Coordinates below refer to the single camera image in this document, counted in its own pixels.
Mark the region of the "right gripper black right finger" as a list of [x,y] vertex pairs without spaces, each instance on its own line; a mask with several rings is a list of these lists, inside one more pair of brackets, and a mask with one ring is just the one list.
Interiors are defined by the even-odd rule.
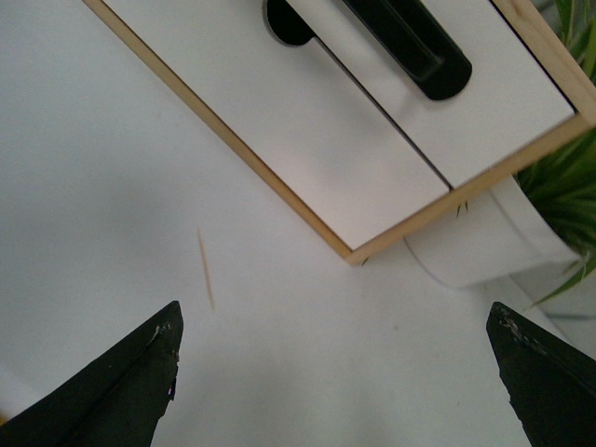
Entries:
[[486,331],[530,444],[593,446],[595,360],[500,302]]

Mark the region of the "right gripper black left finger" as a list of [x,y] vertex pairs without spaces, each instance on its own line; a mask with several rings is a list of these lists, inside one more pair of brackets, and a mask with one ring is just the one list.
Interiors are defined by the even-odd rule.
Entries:
[[176,392],[183,337],[173,301],[1,426],[4,446],[149,446]]

